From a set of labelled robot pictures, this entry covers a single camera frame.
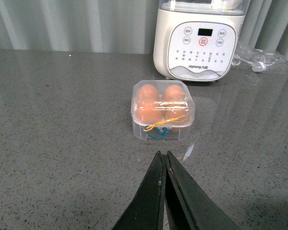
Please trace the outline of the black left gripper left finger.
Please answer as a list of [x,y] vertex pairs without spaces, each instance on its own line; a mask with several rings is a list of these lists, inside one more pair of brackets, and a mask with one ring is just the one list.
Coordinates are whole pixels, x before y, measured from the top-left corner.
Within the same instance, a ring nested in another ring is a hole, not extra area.
[[134,198],[114,225],[114,230],[163,229],[167,169],[158,151]]

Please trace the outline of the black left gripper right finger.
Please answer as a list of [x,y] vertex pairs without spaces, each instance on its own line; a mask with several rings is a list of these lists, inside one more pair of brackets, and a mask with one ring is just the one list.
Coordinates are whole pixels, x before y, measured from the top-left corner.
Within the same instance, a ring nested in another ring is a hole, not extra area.
[[168,151],[166,207],[171,230],[239,230]]

